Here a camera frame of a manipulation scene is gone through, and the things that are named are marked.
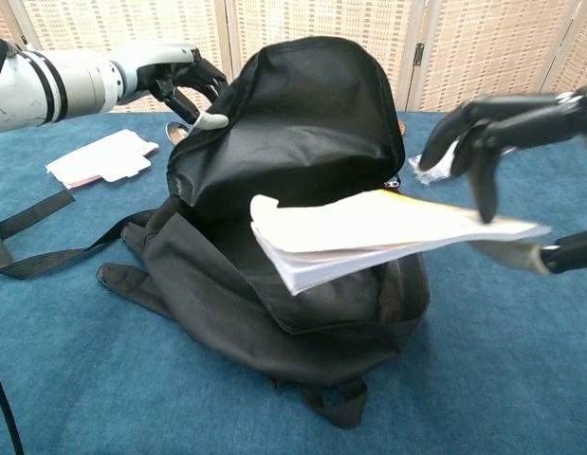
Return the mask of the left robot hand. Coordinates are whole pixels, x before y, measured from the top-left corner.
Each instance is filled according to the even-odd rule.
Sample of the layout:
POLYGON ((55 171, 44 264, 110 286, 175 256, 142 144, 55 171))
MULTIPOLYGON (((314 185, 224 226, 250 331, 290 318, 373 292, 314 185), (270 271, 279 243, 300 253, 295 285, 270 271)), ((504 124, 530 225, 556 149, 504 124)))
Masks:
POLYGON ((229 86, 225 74, 195 45, 134 42, 115 49, 107 60, 119 72, 118 105, 150 95, 193 129, 211 131, 229 125, 226 115, 199 110, 180 91, 191 88, 214 102, 229 86))

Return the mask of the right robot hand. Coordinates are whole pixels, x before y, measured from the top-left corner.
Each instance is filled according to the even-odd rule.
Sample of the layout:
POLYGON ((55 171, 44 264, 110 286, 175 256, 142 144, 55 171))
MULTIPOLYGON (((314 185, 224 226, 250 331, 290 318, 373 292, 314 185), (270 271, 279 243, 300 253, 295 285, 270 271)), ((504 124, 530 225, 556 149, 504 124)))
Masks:
MULTIPOLYGON (((574 137, 587 142, 587 85, 560 93, 480 96, 439 120, 418 167, 427 172, 452 151, 451 176, 468 177, 480 218, 490 223, 499 206, 496 171, 504 153, 574 137)), ((472 247, 498 264, 541 275, 587 268, 587 230, 551 245, 475 241, 472 247)))

